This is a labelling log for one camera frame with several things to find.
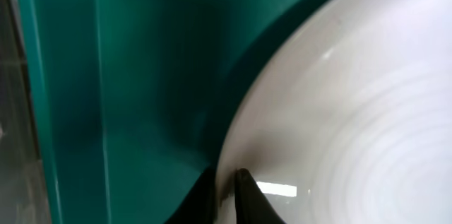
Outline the large pink plate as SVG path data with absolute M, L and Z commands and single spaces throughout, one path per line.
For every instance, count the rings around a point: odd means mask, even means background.
M 266 64 L 218 162 L 287 223 L 451 222 L 451 0 L 330 0 Z

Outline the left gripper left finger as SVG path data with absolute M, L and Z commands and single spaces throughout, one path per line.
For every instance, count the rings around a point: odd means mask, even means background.
M 213 224 L 215 217 L 215 170 L 208 167 L 165 224 Z

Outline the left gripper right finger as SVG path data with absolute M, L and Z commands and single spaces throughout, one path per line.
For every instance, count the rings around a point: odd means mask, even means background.
M 285 224 L 245 168 L 234 175 L 234 203 L 237 224 Z

